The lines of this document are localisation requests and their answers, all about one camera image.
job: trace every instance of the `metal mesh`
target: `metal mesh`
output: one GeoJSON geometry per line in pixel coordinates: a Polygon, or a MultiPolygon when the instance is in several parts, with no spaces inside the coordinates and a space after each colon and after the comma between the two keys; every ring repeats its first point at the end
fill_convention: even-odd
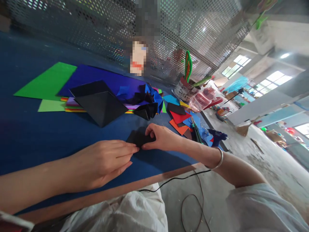
{"type": "MultiPolygon", "coordinates": [[[[20,27],[52,36],[123,64],[124,44],[135,35],[131,0],[7,0],[20,27]]],[[[212,75],[249,32],[236,0],[161,0],[161,38],[149,44],[148,77],[177,84],[185,51],[192,79],[212,75]]]]}

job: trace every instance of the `person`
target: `person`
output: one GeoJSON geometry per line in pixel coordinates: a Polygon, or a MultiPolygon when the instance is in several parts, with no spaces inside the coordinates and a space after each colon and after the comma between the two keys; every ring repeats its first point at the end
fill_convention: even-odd
{"type": "MultiPolygon", "coordinates": [[[[227,198],[233,230],[309,231],[297,210],[245,161],[153,123],[145,135],[156,140],[142,149],[184,153],[235,186],[227,198]]],[[[100,141],[69,157],[3,175],[0,210],[14,214],[58,194],[101,187],[122,174],[138,151],[121,140],[100,141]]],[[[67,219],[61,231],[167,231],[164,202],[159,191],[155,194],[133,191],[84,208],[67,219]]]]}

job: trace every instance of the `white shirt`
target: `white shirt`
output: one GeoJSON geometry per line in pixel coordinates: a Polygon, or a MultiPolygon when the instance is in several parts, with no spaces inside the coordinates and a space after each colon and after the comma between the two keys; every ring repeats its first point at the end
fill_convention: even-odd
{"type": "MultiPolygon", "coordinates": [[[[148,189],[157,189],[158,184],[148,189]]],[[[227,198],[234,231],[309,231],[297,210],[268,184],[237,188],[227,198]]],[[[72,231],[168,231],[161,192],[130,192],[75,212],[61,229],[72,231]]]]}

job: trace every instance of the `bangle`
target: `bangle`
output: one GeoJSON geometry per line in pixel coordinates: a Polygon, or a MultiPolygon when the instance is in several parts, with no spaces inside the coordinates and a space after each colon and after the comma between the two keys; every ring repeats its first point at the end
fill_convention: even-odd
{"type": "Polygon", "coordinates": [[[220,148],[218,148],[218,147],[213,147],[213,148],[216,148],[216,149],[218,149],[219,151],[220,151],[220,153],[221,153],[221,159],[220,159],[220,162],[219,162],[219,164],[216,166],[216,167],[214,167],[213,169],[211,169],[211,168],[209,168],[209,167],[207,167],[208,169],[210,169],[210,170],[215,170],[215,169],[217,169],[218,167],[220,167],[221,166],[221,164],[222,164],[222,162],[223,162],[223,151],[220,149],[220,148]]]}

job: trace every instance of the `table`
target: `table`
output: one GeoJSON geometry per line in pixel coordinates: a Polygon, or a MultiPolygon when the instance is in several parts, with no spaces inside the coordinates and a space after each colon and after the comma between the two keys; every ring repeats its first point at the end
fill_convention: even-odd
{"type": "MultiPolygon", "coordinates": [[[[99,128],[86,113],[37,112],[40,99],[15,97],[13,94],[56,62],[81,63],[102,67],[103,63],[87,56],[78,56],[74,49],[49,43],[0,34],[3,61],[1,73],[0,175],[67,157],[99,140],[126,140],[132,130],[149,123],[174,128],[168,114],[146,121],[134,114],[124,114],[99,128]]],[[[19,216],[39,223],[58,217],[126,192],[162,181],[197,167],[197,161],[178,152],[140,151],[133,164],[116,179],[99,189],[55,196],[31,206],[19,216]]]]}

